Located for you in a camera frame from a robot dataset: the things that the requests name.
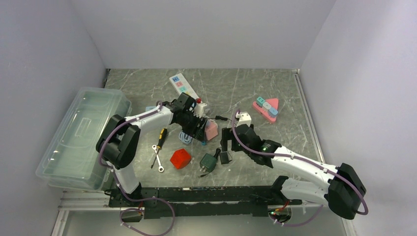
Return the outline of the pink socket adapter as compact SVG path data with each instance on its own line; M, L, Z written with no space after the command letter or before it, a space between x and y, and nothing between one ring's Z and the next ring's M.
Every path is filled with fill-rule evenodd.
M218 135L218 125L213 120L208 120L205 127L206 140L210 141Z

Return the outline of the dark green cube socket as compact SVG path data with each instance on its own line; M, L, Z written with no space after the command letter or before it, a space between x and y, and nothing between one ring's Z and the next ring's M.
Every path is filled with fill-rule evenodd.
M200 161L200 168L203 172L212 172L216 166L217 159L211 155L206 153Z

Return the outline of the red cube socket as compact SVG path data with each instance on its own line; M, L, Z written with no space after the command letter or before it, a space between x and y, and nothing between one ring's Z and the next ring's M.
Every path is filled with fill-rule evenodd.
M173 153L172 157L170 158L170 162L177 170L179 170L187 166L191 159L191 155L184 148L182 148L176 150Z

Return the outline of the light blue power strip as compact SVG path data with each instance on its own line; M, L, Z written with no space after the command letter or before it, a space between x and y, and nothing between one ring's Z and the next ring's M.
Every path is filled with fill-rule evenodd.
M145 112L151 111L151 110L153 110L155 108L156 108L156 106L146 106Z

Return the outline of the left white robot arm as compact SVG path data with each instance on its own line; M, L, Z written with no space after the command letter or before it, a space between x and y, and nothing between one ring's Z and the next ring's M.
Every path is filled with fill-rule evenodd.
M156 107L147 112L130 117L113 115L109 118L96 143L98 163L114 174L118 188L123 191L122 200L128 206L136 206L142 197L141 183L133 168L139 138L150 131L178 124L186 135L204 142L208 119L195 115L196 107L196 99L181 93L171 102L158 101Z

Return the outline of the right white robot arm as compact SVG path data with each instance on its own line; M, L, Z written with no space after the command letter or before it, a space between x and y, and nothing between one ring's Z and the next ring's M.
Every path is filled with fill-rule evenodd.
M224 128L221 147L242 151L256 164L285 170L301 180L279 176L271 186L271 198L277 204L288 200L304 200L328 206L336 215L352 220L357 214L367 215L364 200L366 188L354 168L346 163L340 166L325 164L297 154L273 140L261 139L253 126L240 125Z

